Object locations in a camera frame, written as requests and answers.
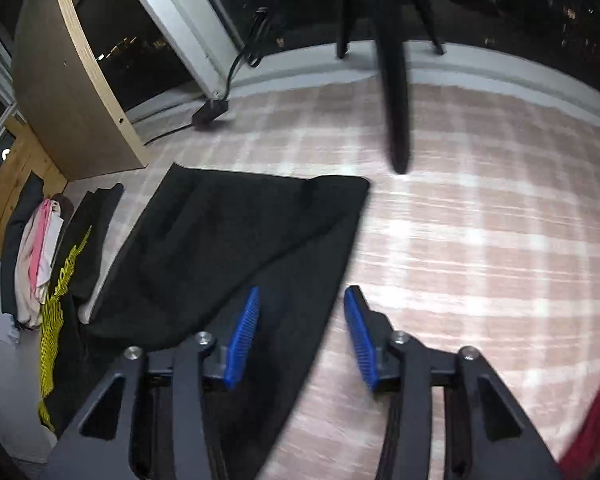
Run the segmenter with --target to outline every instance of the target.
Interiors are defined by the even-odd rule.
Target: plaid rug
[[[155,137],[190,107],[137,126]],[[98,293],[117,251],[172,162],[293,176],[358,174],[370,201],[345,284],[428,346],[478,347],[559,457],[600,386],[600,128],[520,99],[411,87],[410,172],[389,169],[378,79],[231,101],[208,131],[151,145],[144,170],[72,182],[122,182]],[[80,314],[88,320],[93,299]],[[356,368],[338,302],[294,414],[263,479],[372,478],[386,399]],[[442,477],[442,393],[434,393],[431,478]]]

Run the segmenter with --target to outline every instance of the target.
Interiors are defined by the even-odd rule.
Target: red object
[[[48,220],[51,213],[51,200],[45,198],[42,204],[38,207],[35,214],[40,215],[40,223],[38,224],[38,230],[32,235],[33,238],[33,252],[31,253],[31,261],[29,263],[29,285],[31,293],[36,293],[36,282],[38,281],[38,265],[40,264],[40,256],[42,256],[42,245],[45,242],[45,235],[48,229]]]
[[[560,460],[564,480],[578,480],[600,453],[600,390],[580,433]]]

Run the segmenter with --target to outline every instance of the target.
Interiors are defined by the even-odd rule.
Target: black cable
[[[193,126],[193,124],[191,124],[191,123],[185,124],[184,126],[178,126],[177,128],[174,128],[173,130],[169,130],[168,132],[164,132],[163,134],[160,134],[157,137],[154,137],[153,139],[149,139],[147,142],[144,143],[144,145],[148,146],[149,144],[155,142],[156,140],[160,140],[161,138],[166,137],[167,135],[174,134],[176,132],[179,132],[180,130],[185,130],[186,128],[190,128],[191,126]]]
[[[247,35],[247,41],[244,43],[244,47],[235,57],[234,62],[231,64],[229,69],[229,75],[226,78],[226,89],[224,90],[223,101],[226,101],[231,91],[231,79],[234,78],[234,72],[238,67],[238,63],[242,58],[245,59],[246,63],[251,68],[256,68],[262,61],[262,52],[256,48],[260,45],[260,41],[269,31],[269,25],[271,21],[269,19],[269,9],[267,7],[260,7],[253,13],[251,18],[251,28]]]
[[[203,116],[202,117],[203,124],[206,123],[207,121],[212,121],[213,119],[218,117],[218,115],[220,115],[226,111],[226,109],[228,107],[228,104],[226,101],[229,98],[229,92],[231,91],[231,81],[234,78],[235,72],[238,70],[238,66],[239,66],[241,60],[244,60],[244,62],[252,68],[256,68],[262,61],[262,57],[264,56],[264,54],[262,53],[262,50],[259,47],[260,47],[260,43],[262,42],[262,39],[269,32],[269,28],[271,25],[271,17],[269,15],[269,7],[260,7],[258,10],[256,10],[253,13],[251,20],[252,20],[251,28],[247,35],[246,41],[244,42],[244,46],[242,47],[242,49],[240,50],[238,55],[235,57],[234,62],[231,63],[231,68],[229,69],[229,74],[226,78],[226,87],[224,89],[224,95],[222,96],[222,98],[220,100],[209,99],[201,107],[201,109],[202,109],[202,108],[208,107],[209,105],[212,105],[212,106],[215,106],[216,109],[218,109],[219,108],[218,105],[222,105],[222,102],[224,102],[224,109],[220,109],[219,112],[212,111],[211,115],[207,114],[206,116]],[[177,128],[174,128],[173,130],[164,132],[163,134],[160,134],[159,136],[154,137],[151,140],[148,140],[147,142],[145,142],[144,145],[148,146],[149,144],[151,144],[152,142],[155,142],[156,140],[162,139],[168,135],[171,135],[171,134],[174,134],[181,130],[184,130],[186,128],[189,128],[190,126],[193,126],[193,124],[192,123],[185,124],[184,126],[179,126]]]

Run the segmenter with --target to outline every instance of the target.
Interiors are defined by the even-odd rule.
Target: black metal arm
[[[173,349],[150,354],[137,347],[126,349],[58,440],[41,479],[157,479],[165,470],[172,472],[173,480],[226,478],[203,395],[203,383],[222,387],[221,380],[203,371],[203,362],[216,345],[215,337],[201,332]],[[215,372],[214,366],[209,369]],[[121,393],[112,400],[114,390]],[[158,413],[157,399],[165,394],[171,396],[174,416],[167,421],[171,434],[162,429],[158,437],[164,425],[158,419],[164,414]],[[106,411],[97,415],[105,404]],[[112,431],[104,429],[110,427],[111,418]],[[147,443],[139,448],[141,435]],[[165,444],[158,440],[168,443],[166,459]]]
[[[363,377],[373,390],[395,395],[377,480],[429,477],[436,386],[445,391],[445,480],[561,478],[531,420],[477,349],[452,354],[394,331],[357,286],[346,291],[345,313]]]

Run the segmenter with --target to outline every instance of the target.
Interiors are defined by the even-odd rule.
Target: pink cloth
[[[31,261],[29,263],[29,285],[31,286],[32,293],[36,291],[36,283],[38,282],[38,264],[40,263],[40,255],[42,254],[42,245],[45,241],[46,230],[49,227],[49,218],[51,211],[51,200],[45,198],[38,206],[38,212],[40,215],[40,222],[38,223],[38,229],[35,233],[33,240],[33,252],[31,254]]]
[[[33,253],[33,242],[42,221],[40,208],[36,209],[22,232],[18,258],[13,275],[13,286],[16,293],[16,306],[18,307],[18,321],[25,326],[33,328],[40,324],[40,302],[31,293],[29,283],[29,264]]]

